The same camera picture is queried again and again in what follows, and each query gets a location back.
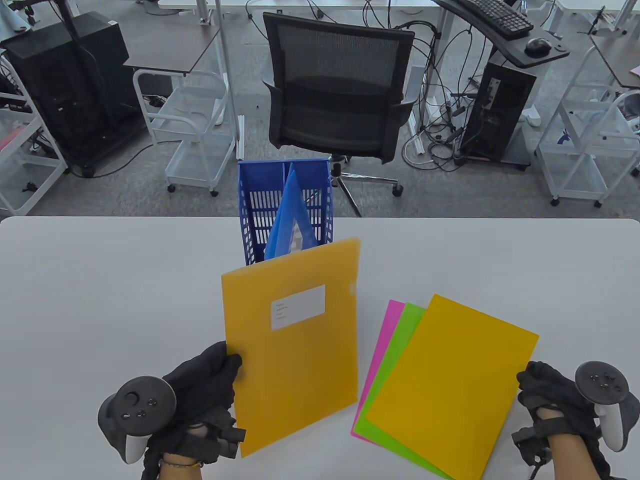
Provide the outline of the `person's left hand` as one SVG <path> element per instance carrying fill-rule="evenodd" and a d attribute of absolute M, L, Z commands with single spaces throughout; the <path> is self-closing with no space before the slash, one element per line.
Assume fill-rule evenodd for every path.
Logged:
<path fill-rule="evenodd" d="M 167 426 L 148 440 L 143 480 L 201 479 L 202 467 L 218 461 L 220 430 L 210 414 L 231 409 L 242 364 L 242 357 L 228 354 L 227 343 L 221 341 L 163 377 L 176 395 L 176 410 Z"/>

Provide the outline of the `person's right hand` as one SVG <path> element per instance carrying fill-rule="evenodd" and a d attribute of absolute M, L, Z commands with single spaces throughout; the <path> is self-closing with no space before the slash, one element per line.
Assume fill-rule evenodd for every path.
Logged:
<path fill-rule="evenodd" d="M 575 435 L 599 441 L 601 430 L 595 422 L 594 405 L 580 393 L 576 382 L 541 361 L 528 362 L 516 380 L 518 401 L 532 418 L 535 438 Z"/>

